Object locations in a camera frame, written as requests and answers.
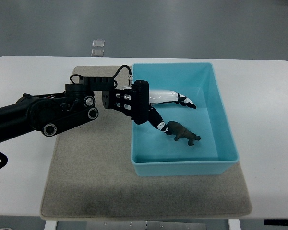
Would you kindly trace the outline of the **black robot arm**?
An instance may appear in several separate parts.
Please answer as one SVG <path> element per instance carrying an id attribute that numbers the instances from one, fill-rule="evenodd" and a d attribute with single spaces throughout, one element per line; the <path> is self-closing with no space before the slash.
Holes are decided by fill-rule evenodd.
<path id="1" fill-rule="evenodd" d="M 113 109 L 117 101 L 133 104 L 137 90 L 134 84 L 119 89 L 115 77 L 78 78 L 79 83 L 66 84 L 63 93 L 25 93 L 15 104 L 0 108 L 0 143 L 35 130 L 52 137 L 95 120 L 99 115 L 96 91 L 104 93 L 105 108 Z"/>

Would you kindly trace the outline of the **black white robotic hand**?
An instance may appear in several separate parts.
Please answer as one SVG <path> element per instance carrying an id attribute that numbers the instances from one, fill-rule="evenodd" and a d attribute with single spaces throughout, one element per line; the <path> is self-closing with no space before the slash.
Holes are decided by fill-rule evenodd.
<path id="1" fill-rule="evenodd" d="M 149 84 L 145 80 L 136 80 L 131 85 L 131 89 L 135 91 L 131 106 L 132 119 L 135 124 L 141 125 L 148 122 L 167 135 L 172 135 L 172 133 L 160 113 L 154 108 L 155 104 L 175 103 L 191 109 L 197 108 L 191 99 L 176 91 L 149 89 Z"/>

